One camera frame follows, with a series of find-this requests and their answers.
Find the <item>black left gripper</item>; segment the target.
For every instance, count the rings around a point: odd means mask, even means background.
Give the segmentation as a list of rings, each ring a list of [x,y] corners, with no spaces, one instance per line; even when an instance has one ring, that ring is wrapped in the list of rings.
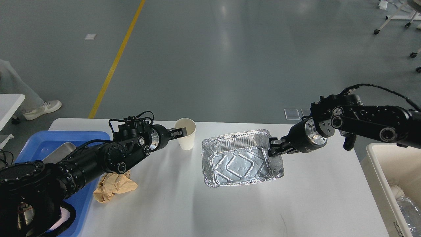
[[[167,146],[169,141],[183,138],[188,134],[186,128],[172,128],[167,130],[164,126],[159,124],[153,125],[151,129],[152,141],[149,147],[152,152],[161,150]]]

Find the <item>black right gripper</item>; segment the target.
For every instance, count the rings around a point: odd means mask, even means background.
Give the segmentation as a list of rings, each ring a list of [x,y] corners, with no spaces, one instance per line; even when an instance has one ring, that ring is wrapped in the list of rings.
[[[291,127],[289,141],[285,138],[269,138],[268,157],[283,154],[309,153],[327,144],[327,138],[319,134],[312,118]]]

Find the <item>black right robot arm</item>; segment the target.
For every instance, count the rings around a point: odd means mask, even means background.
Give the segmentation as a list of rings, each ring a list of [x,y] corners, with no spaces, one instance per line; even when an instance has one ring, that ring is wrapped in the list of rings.
[[[356,84],[338,94],[321,96],[310,105],[310,114],[292,126],[286,136],[269,138],[268,156],[312,152],[324,147],[336,130],[345,138],[345,150],[354,148],[357,136],[419,149],[420,107],[407,96],[378,85],[373,87],[403,98],[411,109],[364,105],[360,97],[352,93],[364,86],[364,83]]]

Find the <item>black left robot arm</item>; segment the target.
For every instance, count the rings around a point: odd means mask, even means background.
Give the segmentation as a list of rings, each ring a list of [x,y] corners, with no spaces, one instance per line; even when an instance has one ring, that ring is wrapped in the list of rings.
[[[41,160],[6,165],[0,171],[1,234],[5,237],[56,237],[76,218],[65,199],[105,173],[125,174],[168,142],[188,135],[185,127],[167,129],[154,116],[118,119],[111,140],[94,139],[57,163]]]

